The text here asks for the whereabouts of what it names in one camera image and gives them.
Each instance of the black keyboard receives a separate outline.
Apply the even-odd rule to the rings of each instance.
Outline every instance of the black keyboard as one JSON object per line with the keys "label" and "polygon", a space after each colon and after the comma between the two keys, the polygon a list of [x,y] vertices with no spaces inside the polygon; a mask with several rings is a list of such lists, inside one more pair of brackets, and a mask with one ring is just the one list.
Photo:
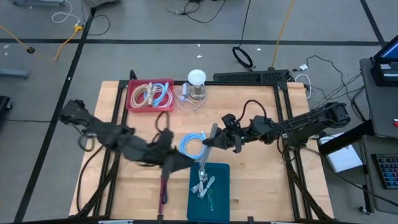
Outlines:
{"label": "black keyboard", "polygon": [[290,75],[287,69],[255,72],[216,73],[213,75],[214,81],[252,83],[286,82],[289,77]]}
{"label": "black keyboard", "polygon": [[373,154],[373,161],[385,189],[398,189],[398,153]]}

